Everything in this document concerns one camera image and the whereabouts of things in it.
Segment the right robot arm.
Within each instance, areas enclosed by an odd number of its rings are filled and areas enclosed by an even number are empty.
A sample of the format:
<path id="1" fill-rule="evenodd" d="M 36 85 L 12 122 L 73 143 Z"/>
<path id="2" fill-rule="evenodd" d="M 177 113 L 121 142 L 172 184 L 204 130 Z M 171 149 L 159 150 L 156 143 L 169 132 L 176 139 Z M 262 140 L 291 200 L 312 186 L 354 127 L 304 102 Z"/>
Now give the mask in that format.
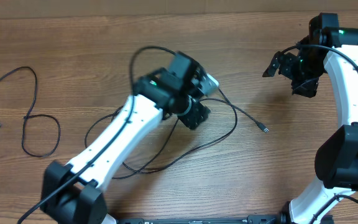
<path id="1" fill-rule="evenodd" d="M 335 13 L 321 13 L 295 48 L 297 54 L 292 48 L 276 52 L 264 76 L 281 74 L 291 80 L 293 94 L 312 98 L 327 74 L 338 129 L 316 152 L 315 178 L 285 204 L 276 222 L 332 223 L 329 211 L 358 192 L 358 29 L 341 27 Z"/>

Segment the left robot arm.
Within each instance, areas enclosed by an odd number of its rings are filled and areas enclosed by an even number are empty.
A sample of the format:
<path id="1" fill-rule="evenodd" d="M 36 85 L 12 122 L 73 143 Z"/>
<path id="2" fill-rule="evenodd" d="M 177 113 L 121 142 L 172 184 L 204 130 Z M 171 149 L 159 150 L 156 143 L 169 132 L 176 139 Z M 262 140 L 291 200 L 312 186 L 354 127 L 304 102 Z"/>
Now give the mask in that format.
<path id="1" fill-rule="evenodd" d="M 175 114 L 189 129 L 205 121 L 209 109 L 200 98 L 218 81 L 191 57 L 177 52 L 168 68 L 140 77 L 113 122 L 65 165 L 45 170 L 40 209 L 58 223 L 116 223 L 103 193 L 136 145 L 166 117 Z"/>

